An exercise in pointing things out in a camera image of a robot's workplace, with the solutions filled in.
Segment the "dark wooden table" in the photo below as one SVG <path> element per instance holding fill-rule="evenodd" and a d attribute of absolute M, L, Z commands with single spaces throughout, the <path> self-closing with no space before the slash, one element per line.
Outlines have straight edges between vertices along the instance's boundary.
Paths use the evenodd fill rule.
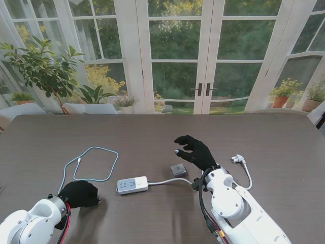
<path fill-rule="evenodd" d="M 173 142 L 190 134 L 210 148 L 216 161 L 248 185 L 230 157 L 241 154 L 253 178 L 251 194 L 293 243 L 324 243 L 325 139 L 302 115 L 23 115 L 0 135 L 0 220 L 31 209 L 60 186 L 64 165 L 91 146 L 120 153 L 107 182 L 98 187 L 98 207 L 76 209 L 65 243 L 216 243 L 199 207 L 198 193 L 186 183 L 152 186 L 119 196 L 119 179 L 172 178 L 170 166 L 184 163 L 190 180 L 199 170 L 174 154 Z M 114 155 L 91 151 L 78 177 L 105 178 Z M 75 165 L 66 182 L 72 181 Z M 205 202 L 209 205 L 209 195 Z M 51 243 L 56 243 L 59 231 Z"/>

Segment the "plant pot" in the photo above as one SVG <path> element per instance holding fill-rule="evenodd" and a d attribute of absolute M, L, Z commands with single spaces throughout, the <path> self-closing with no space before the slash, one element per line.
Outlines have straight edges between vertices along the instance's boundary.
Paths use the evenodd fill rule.
<path fill-rule="evenodd" d="M 295 105 L 295 102 L 292 102 L 292 101 L 288 101 L 288 102 L 286 102 L 286 105 L 285 105 L 285 107 L 286 107 L 286 108 L 293 108 L 293 107 L 294 107 L 294 105 Z"/>
<path fill-rule="evenodd" d="M 272 108 L 273 102 L 268 102 L 266 108 Z"/>
<path fill-rule="evenodd" d="M 289 97 L 275 97 L 272 108 L 282 108 Z"/>
<path fill-rule="evenodd" d="M 33 101 L 31 100 L 24 100 L 24 101 L 17 101 L 17 104 L 18 105 L 22 105 L 22 104 L 25 104 L 25 103 L 32 103 Z"/>
<path fill-rule="evenodd" d="M 303 105 L 303 110 L 306 112 L 311 112 L 315 108 L 317 108 L 320 104 L 321 104 L 321 102 L 314 101 L 311 99 L 306 99 L 306 101 L 304 102 L 304 105 Z"/>
<path fill-rule="evenodd" d="M 122 114 L 133 114 L 133 109 L 131 107 L 121 107 Z"/>

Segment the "gray power adapter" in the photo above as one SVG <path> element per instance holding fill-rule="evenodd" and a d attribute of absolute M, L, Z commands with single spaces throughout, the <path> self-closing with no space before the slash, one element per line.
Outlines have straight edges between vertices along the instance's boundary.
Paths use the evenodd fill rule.
<path fill-rule="evenodd" d="M 186 175 L 186 168 L 183 164 L 176 164 L 171 166 L 174 177 L 180 177 Z"/>

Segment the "white chair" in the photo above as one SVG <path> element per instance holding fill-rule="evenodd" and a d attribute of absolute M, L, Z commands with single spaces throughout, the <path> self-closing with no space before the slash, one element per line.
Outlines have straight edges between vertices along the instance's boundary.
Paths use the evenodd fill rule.
<path fill-rule="evenodd" d="M 65 103 L 63 107 L 69 114 L 118 114 L 110 103 L 103 104 L 74 104 Z"/>
<path fill-rule="evenodd" d="M 0 110 L 0 130 L 4 130 L 18 115 L 23 114 L 46 114 L 46 112 L 35 103 L 25 103 Z"/>

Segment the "power outlet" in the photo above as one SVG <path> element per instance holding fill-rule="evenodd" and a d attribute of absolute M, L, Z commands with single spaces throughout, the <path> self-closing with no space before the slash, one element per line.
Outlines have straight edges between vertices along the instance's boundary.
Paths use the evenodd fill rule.
<path fill-rule="evenodd" d="M 117 182 L 116 191 L 120 195 L 125 195 L 133 192 L 142 192 L 148 190 L 147 177 L 141 176 L 130 179 L 121 179 Z"/>

